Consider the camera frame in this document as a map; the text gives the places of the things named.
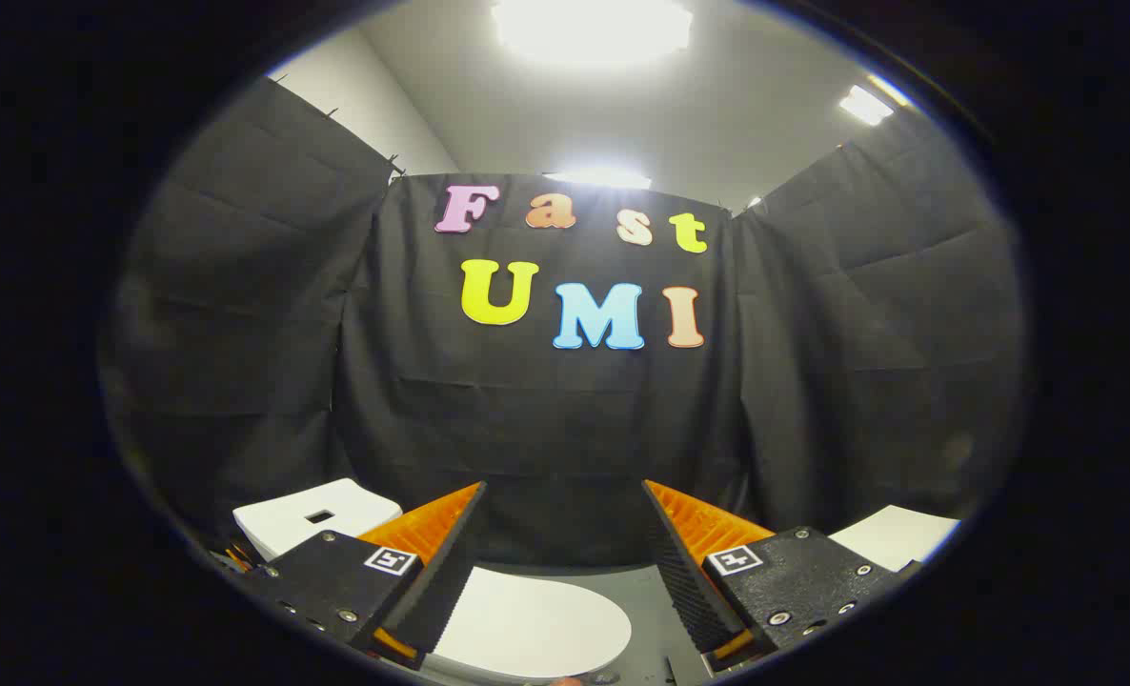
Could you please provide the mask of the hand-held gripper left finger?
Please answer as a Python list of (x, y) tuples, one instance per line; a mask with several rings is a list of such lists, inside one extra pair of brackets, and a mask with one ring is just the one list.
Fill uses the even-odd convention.
[(475, 481), (364, 535), (308, 535), (243, 573), (242, 590), (312, 633), (418, 670), (473, 571), (487, 490)]

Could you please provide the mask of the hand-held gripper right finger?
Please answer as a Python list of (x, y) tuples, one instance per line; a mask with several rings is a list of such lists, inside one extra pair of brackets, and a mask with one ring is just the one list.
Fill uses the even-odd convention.
[(683, 628), (709, 672), (794, 650), (895, 594), (893, 570), (814, 527), (774, 533), (683, 490), (640, 483), (649, 546)]

